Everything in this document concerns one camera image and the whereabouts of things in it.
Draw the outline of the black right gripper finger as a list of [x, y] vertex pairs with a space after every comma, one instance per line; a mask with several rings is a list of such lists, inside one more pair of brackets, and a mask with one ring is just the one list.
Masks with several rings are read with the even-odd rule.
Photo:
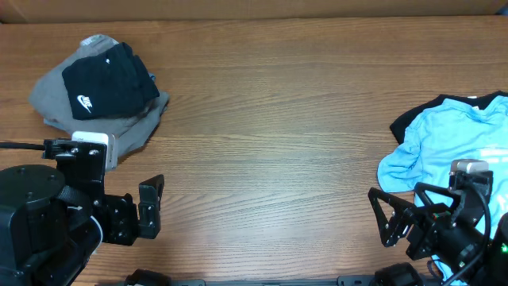
[[461, 203], [461, 195], [449, 187], [438, 187], [431, 184], [416, 183], [414, 193], [424, 206], [443, 203], [456, 209]]
[[[382, 244], [385, 247], [396, 245], [398, 240], [404, 238], [409, 228], [414, 224], [415, 205], [373, 187], [368, 192], [368, 198], [375, 214]], [[385, 202], [393, 209], [394, 213], [390, 218], [385, 215], [379, 203], [380, 201]]]

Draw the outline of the black t-shirt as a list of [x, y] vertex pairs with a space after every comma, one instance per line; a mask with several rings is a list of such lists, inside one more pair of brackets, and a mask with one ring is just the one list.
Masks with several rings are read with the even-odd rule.
[[133, 116], [160, 96], [144, 63], [125, 42], [76, 60], [62, 77], [76, 120]]

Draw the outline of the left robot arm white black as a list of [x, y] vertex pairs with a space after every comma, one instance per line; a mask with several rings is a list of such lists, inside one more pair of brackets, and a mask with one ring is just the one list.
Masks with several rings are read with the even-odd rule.
[[106, 194], [104, 144], [55, 139], [1, 147], [40, 150], [56, 161], [1, 172], [3, 285], [70, 285], [102, 243], [132, 245], [160, 232], [164, 176], [140, 183], [135, 204], [130, 194]]

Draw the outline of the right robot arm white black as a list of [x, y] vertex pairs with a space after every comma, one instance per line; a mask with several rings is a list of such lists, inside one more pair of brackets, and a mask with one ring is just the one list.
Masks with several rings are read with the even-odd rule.
[[491, 171], [454, 171], [448, 187], [418, 183], [414, 193], [421, 206], [388, 192], [368, 192], [380, 240], [392, 247], [405, 238], [406, 255], [413, 261], [437, 257], [452, 270], [444, 281], [468, 285], [507, 283], [507, 217], [497, 230], [488, 205], [493, 185]]

